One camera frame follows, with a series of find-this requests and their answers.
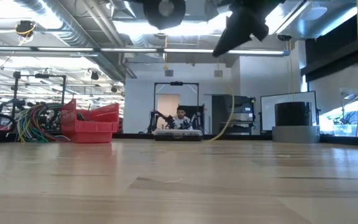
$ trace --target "doorway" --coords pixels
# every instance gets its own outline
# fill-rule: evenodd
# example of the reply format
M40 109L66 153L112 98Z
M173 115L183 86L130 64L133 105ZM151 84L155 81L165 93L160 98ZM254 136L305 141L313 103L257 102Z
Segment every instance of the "doorway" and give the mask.
M157 95L157 110L162 114L168 116L175 116L178 105L180 104L179 94L158 94ZM167 123L163 119L157 121L157 129L162 129Z

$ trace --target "tangled cables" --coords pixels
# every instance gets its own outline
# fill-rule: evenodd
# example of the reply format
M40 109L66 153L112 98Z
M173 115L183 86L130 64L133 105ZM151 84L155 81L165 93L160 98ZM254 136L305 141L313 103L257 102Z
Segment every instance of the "tangled cables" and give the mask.
M66 136L53 136L46 132L45 124L47 123L47 111L59 113L62 108L60 103L46 103L33 106L21 111L16 116L17 121L17 141L21 142L51 142L51 141L71 141ZM77 118L85 120L82 114L78 113Z

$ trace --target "man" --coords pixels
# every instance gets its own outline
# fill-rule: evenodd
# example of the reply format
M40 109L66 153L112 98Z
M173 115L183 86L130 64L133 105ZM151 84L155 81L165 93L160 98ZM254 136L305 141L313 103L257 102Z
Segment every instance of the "man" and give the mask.
M193 130L193 124L190 123L190 118L186 117L186 111L182 106L178 106L177 115L173 117L174 129Z

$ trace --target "black cylinder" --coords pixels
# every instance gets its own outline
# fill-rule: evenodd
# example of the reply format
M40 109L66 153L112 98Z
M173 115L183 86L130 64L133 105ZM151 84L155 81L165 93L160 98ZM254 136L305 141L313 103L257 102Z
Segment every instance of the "black cylinder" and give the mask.
M311 126L311 103L288 102L275 105L276 126Z

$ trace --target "red plastic bin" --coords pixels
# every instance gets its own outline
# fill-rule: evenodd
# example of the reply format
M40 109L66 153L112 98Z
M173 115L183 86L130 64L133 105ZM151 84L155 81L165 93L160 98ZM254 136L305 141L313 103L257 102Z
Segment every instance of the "red plastic bin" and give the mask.
M119 125L119 105L107 105L95 110L81 110L87 121L77 119L76 100L62 107L62 133L75 143L111 142L112 134Z

